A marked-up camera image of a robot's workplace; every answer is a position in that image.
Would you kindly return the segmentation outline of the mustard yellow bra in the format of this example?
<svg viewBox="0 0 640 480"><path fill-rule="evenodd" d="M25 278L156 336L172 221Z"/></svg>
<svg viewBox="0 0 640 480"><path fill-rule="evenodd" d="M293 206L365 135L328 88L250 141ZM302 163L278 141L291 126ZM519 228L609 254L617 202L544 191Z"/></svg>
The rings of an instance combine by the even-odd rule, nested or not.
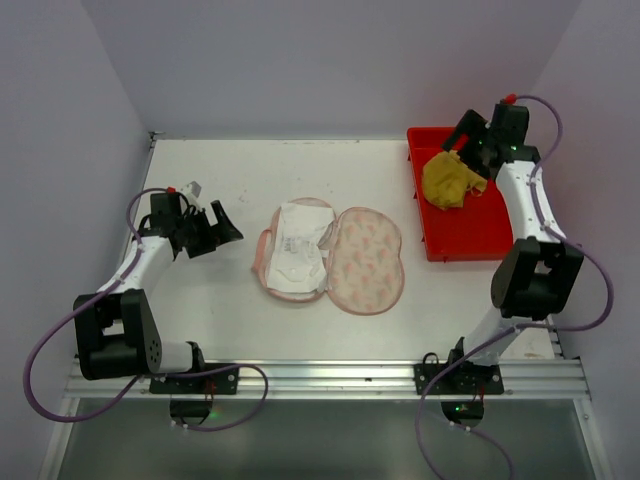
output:
<svg viewBox="0 0 640 480"><path fill-rule="evenodd" d="M456 150L434 155L422 169L422 194L441 210L462 208L468 193L481 196L487 187L488 180L464 164Z"/></svg>

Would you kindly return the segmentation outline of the white bra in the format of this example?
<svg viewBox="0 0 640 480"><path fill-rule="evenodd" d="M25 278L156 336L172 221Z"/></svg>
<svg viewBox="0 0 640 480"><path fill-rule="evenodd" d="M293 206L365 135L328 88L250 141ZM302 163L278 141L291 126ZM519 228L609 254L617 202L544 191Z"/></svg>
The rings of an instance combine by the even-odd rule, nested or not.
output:
<svg viewBox="0 0 640 480"><path fill-rule="evenodd" d="M320 245L328 239L334 220L331 207L281 204L274 250L266 269L268 288L285 294L311 294L324 288L327 273Z"/></svg>

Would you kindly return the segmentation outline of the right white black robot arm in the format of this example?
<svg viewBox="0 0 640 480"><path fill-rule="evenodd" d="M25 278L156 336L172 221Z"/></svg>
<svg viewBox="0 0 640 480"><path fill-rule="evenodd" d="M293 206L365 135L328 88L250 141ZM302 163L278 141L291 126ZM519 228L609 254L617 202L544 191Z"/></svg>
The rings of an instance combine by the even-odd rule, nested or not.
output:
<svg viewBox="0 0 640 480"><path fill-rule="evenodd" d="M456 143L460 160L492 180L509 216L513 245L491 281L492 306L469 335L450 351L454 368L494 367L525 328L543 328L569 298L584 256L557 226L542 176L537 147L527 144L530 114L510 96L494 107L491 119L468 110L444 141Z"/></svg>

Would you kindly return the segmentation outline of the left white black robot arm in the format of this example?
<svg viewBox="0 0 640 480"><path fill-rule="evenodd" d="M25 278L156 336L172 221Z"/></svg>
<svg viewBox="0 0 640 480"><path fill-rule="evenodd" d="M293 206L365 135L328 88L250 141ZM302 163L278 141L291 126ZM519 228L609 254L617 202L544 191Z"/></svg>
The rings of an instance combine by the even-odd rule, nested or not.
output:
<svg viewBox="0 0 640 480"><path fill-rule="evenodd" d="M193 194L152 188L150 212L135 224L123 264L94 294L76 298L73 313L77 355L87 380L127 376L182 376L205 368L193 340L161 338L150 297L166 270L184 252L193 259L244 238L221 202L211 202L215 222Z"/></svg>

